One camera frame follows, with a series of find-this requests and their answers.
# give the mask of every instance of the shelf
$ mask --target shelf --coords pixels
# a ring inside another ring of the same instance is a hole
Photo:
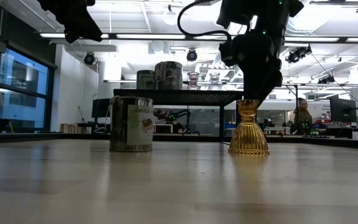
[[[154,100],[154,105],[226,106],[242,98],[242,91],[133,90],[115,89],[114,96],[138,96]]]

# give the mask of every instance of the tin can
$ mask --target tin can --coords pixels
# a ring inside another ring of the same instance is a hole
[[[158,90],[181,90],[183,86],[182,64],[160,62],[155,66],[155,84]]]
[[[111,101],[110,151],[145,152],[153,150],[153,100],[115,96]]]
[[[155,90],[154,71],[153,70],[137,71],[136,88],[138,90]]]

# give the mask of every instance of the computer monitor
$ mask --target computer monitor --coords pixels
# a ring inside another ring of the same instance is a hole
[[[110,105],[110,98],[93,100],[92,104],[92,118],[105,118]]]
[[[329,99],[331,108],[331,121],[351,123],[357,122],[356,102],[354,100],[339,99],[339,95]]]

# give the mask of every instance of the glass vase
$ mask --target glass vase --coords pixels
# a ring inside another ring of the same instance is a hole
[[[201,88],[197,85],[198,81],[198,72],[189,72],[187,74],[189,76],[189,86],[187,90],[201,90]]]
[[[211,84],[208,87],[208,90],[222,90],[221,87],[219,86],[219,73],[214,72],[209,74],[210,75],[210,79],[211,79]]]
[[[265,135],[255,122],[259,100],[238,100],[237,107],[241,115],[230,142],[229,152],[233,154],[268,155],[270,154]]]

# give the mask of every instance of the glass jar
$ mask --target glass jar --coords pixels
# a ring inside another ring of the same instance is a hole
[[[201,90],[201,88],[197,85],[198,81],[198,72],[189,72],[187,74],[189,76],[189,86],[187,90]]]
[[[220,73],[214,72],[209,75],[211,77],[211,84],[209,85],[208,90],[222,90],[221,87],[219,86]]]

